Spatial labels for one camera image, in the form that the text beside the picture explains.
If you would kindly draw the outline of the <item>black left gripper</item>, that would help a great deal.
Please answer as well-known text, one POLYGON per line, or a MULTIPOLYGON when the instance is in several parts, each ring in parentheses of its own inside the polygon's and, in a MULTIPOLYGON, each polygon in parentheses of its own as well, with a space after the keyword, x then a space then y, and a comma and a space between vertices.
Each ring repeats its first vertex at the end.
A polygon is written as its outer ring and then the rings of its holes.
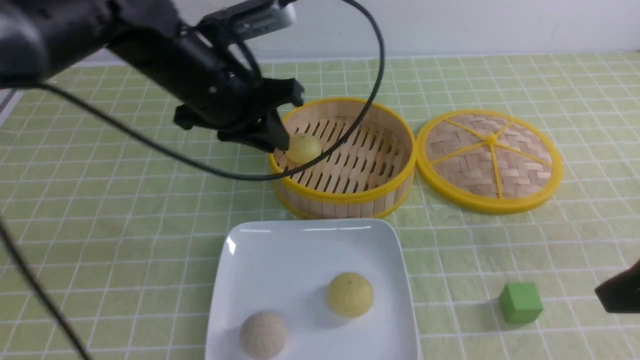
POLYGON ((174 114, 179 126, 217 130, 222 142, 266 153, 290 148, 277 109, 305 104, 296 79, 266 79, 244 67, 228 43, 209 45, 182 22, 117 22, 107 47, 182 103, 174 114))

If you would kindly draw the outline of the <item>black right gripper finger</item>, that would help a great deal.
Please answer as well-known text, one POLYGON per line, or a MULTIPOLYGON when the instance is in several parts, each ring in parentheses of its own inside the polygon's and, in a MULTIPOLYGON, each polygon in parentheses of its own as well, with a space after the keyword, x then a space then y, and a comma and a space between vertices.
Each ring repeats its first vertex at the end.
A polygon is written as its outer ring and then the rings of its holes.
POLYGON ((607 313, 640 313, 640 262, 602 282, 594 290, 607 313))

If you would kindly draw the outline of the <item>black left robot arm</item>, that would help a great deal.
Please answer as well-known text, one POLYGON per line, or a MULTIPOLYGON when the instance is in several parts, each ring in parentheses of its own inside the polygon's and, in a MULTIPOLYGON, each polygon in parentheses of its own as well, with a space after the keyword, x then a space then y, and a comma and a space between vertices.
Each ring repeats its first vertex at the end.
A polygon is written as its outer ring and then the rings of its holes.
POLYGON ((295 79, 262 75, 245 41, 290 27, 294 6, 246 0, 190 26, 171 0, 3 0, 1 85, 41 82, 107 49, 177 98, 173 121, 273 153, 290 146, 278 108, 303 105, 295 79))

